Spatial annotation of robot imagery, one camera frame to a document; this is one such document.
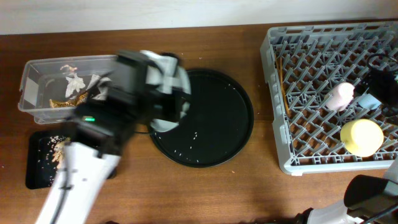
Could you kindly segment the light blue cup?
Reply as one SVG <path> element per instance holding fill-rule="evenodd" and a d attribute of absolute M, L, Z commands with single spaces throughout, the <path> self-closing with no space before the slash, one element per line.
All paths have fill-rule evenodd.
<path fill-rule="evenodd" d="M 382 103 L 369 93 L 363 94 L 358 101 L 358 105 L 368 110 L 377 109 Z"/>

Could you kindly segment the pink cup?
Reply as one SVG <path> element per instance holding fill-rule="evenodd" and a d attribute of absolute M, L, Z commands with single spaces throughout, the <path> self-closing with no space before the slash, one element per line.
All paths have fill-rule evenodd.
<path fill-rule="evenodd" d="M 329 110 L 343 111 L 354 98 L 354 86 L 343 82 L 335 86 L 327 94 L 328 99 L 325 106 Z"/>

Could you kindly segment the yellow-green bowl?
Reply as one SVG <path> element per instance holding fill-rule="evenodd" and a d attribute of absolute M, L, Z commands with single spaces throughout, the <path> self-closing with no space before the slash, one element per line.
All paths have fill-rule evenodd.
<path fill-rule="evenodd" d="M 357 119 L 343 125 L 340 139 L 345 149 L 351 154 L 369 157 L 382 146 L 384 134 L 374 121 Z"/>

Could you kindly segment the wooden chopstick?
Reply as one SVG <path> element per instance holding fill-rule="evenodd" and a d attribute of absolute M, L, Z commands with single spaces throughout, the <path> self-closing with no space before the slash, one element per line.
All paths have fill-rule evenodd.
<path fill-rule="evenodd" d="M 282 92 L 282 96 L 283 96 L 285 112 L 286 112 L 286 115 L 289 117 L 290 116 L 290 110 L 289 110 L 289 106 L 287 104 L 287 97 L 286 97 L 285 90 L 284 90 L 282 56 L 280 56 L 279 59 L 278 59 L 278 66 L 279 66 L 278 67 L 278 73 L 279 73 L 279 79 L 280 79 L 280 87 L 281 87 L 281 92 Z"/>
<path fill-rule="evenodd" d="M 276 69 L 277 69 L 277 74 L 278 74 L 278 78 L 279 78 L 279 83 L 280 83 L 280 86 L 282 86 L 283 81 L 282 81 L 282 76 L 281 76 L 281 74 L 280 74 L 279 59 L 278 59 L 278 57 L 276 56 L 276 54 L 275 54 L 274 56 L 275 56 L 275 65 L 276 65 Z"/>

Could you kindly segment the grey plate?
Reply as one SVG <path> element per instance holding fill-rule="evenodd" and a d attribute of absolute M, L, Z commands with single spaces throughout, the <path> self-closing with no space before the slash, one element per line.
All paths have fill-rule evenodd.
<path fill-rule="evenodd" d="M 188 113 L 190 107 L 188 100 L 177 103 L 177 97 L 174 96 L 174 93 L 181 93 L 189 98 L 192 94 L 190 80 L 177 55 L 172 53 L 157 54 L 148 50 L 143 50 L 142 53 L 146 54 L 161 69 L 161 72 L 148 72 L 147 84 L 159 85 L 156 90 L 162 96 L 171 97 L 172 102 L 181 106 L 181 108 L 176 109 L 176 112 L 172 112 L 172 114 L 177 115 L 176 121 L 171 121 L 170 118 L 156 118 L 151 121 L 150 126 L 155 131 L 164 133 L 176 128 L 180 119 Z"/>

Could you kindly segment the gold brown snack wrapper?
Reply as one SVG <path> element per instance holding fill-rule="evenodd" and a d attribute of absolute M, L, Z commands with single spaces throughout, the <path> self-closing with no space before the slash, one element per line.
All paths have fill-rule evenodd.
<path fill-rule="evenodd" d="M 65 107 L 78 106 L 79 104 L 84 103 L 87 97 L 88 97 L 88 92 L 86 91 L 67 101 L 49 100 L 49 105 L 51 108 L 65 108 Z"/>

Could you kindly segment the small white tissue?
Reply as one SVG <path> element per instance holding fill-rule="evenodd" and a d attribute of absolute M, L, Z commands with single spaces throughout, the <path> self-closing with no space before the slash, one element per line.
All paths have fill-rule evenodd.
<path fill-rule="evenodd" d="M 79 93 L 80 90 L 85 87 L 83 79 L 78 77 L 76 73 L 73 73 L 72 77 L 66 77 L 66 80 L 68 82 L 67 89 L 65 91 L 66 98 L 72 96 L 74 91 Z"/>

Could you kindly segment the food scraps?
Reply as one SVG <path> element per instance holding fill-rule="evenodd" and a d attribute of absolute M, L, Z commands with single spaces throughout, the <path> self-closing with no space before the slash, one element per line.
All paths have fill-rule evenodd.
<path fill-rule="evenodd" d="M 37 155 L 37 181 L 45 187 L 52 185 L 64 159 L 64 146 L 70 141 L 66 136 L 49 136 L 39 141 Z"/>

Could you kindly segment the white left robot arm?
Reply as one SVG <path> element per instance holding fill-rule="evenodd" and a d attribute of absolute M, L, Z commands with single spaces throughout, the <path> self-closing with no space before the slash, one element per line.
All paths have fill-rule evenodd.
<path fill-rule="evenodd" d="M 173 53 L 118 52 L 67 118 L 63 160 L 38 223 L 84 223 L 138 124 L 165 133 L 187 115 L 191 85 Z"/>

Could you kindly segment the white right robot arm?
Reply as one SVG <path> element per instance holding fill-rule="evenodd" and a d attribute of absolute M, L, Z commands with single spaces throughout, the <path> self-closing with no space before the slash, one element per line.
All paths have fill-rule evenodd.
<path fill-rule="evenodd" d="M 397 70 L 378 70 L 362 79 L 356 91 L 369 93 L 384 107 L 384 121 L 397 125 Z M 368 119 L 357 119 L 343 126 L 347 134 L 344 147 L 354 149 L 354 155 L 368 157 L 369 150 L 382 144 L 382 131 Z M 309 208 L 296 215 L 292 223 L 397 223 L 397 161 L 382 178 L 357 175 L 346 189 L 345 197 L 322 209 Z"/>

